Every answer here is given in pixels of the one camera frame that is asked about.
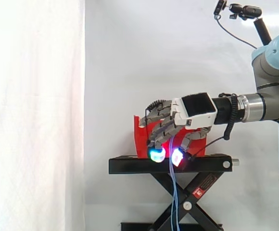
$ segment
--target label sticker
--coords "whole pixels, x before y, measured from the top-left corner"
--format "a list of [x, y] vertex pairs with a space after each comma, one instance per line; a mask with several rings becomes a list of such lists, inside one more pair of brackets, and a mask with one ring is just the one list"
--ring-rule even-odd
[[200, 186], [197, 187], [192, 193], [197, 199], [201, 199], [201, 197], [210, 189], [210, 187], [216, 182], [217, 177], [213, 174], [209, 174], [206, 179], [204, 179]]

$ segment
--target white backdrop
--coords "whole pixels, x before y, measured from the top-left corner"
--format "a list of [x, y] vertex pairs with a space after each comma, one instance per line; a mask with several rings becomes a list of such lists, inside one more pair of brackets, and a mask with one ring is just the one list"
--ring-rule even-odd
[[[86, 6], [85, 176], [88, 231], [119, 231], [121, 221], [151, 222], [171, 197], [149, 175], [108, 175], [108, 159], [135, 154], [133, 115], [156, 99], [207, 91], [255, 92], [251, 47], [227, 35], [213, 19], [216, 0], [88, 0]], [[279, 0], [241, 0], [279, 15]], [[221, 23], [256, 46], [252, 26]], [[269, 27], [279, 34], [276, 21]], [[208, 139], [223, 134], [213, 127]], [[236, 124], [225, 153], [241, 165], [225, 174], [200, 201], [228, 231], [279, 230], [278, 126]], [[181, 181], [188, 179], [178, 176]]]
[[84, 1], [0, 0], [0, 231], [82, 231]]

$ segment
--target blue cable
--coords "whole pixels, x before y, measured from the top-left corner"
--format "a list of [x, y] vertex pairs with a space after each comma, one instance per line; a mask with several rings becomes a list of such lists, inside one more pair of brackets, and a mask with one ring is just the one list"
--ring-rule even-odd
[[174, 231], [174, 224], [173, 224], [173, 213], [174, 213], [174, 206], [176, 207], [176, 227], [177, 231], [180, 231], [180, 226], [179, 226], [179, 220], [178, 220], [178, 193], [177, 193], [177, 186], [176, 186], [176, 177], [175, 177], [175, 172], [174, 172], [174, 167], [173, 163], [171, 161], [172, 153], [173, 153], [173, 140], [174, 137], [170, 139], [169, 142], [169, 173], [172, 178], [173, 182], [173, 201], [172, 201], [172, 207], [171, 207], [171, 228], [172, 231]]

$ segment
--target scissor lift stand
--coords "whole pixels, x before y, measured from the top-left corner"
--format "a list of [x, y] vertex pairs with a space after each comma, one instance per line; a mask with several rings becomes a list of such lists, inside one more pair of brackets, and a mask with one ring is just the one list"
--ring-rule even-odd
[[[138, 159], [136, 156], [119, 156], [109, 160], [109, 174], [151, 174], [171, 195], [173, 182], [169, 176], [169, 160], [162, 163], [150, 159]], [[223, 231], [222, 225], [216, 224], [211, 217], [197, 204], [202, 196], [223, 175], [232, 172], [232, 166], [239, 160], [228, 155], [214, 154], [197, 157], [192, 162], [175, 167], [176, 173], [197, 173], [191, 182], [183, 189], [177, 183], [179, 221], [189, 213], [198, 224], [180, 224], [181, 231]], [[153, 223], [122, 222], [121, 231], [171, 231], [171, 205]]]

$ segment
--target white curtain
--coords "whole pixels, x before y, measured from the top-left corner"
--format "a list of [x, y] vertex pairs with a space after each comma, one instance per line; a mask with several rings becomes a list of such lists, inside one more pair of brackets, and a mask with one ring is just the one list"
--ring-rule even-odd
[[0, 231], [82, 231], [84, 1], [0, 0]]

